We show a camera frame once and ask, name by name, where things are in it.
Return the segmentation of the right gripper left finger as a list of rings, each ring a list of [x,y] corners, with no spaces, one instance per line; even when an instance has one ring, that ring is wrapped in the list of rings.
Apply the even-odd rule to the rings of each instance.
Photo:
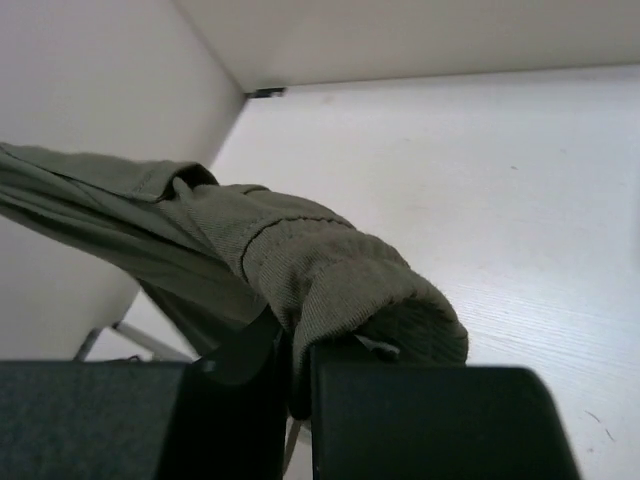
[[[279,479],[286,336],[270,313],[193,363],[6,361],[5,479]]]

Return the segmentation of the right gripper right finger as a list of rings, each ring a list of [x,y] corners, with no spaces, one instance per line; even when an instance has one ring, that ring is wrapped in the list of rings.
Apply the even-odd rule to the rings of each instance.
[[[316,479],[577,479],[555,403],[519,367],[388,363],[360,344],[311,351]]]

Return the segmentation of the olive green shorts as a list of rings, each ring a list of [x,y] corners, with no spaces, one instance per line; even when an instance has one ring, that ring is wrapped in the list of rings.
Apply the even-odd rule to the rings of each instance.
[[[310,347],[353,333],[400,361],[462,366],[447,298],[329,208],[198,163],[1,147],[4,217],[133,277],[199,353],[270,310],[292,344],[289,410],[311,413]]]

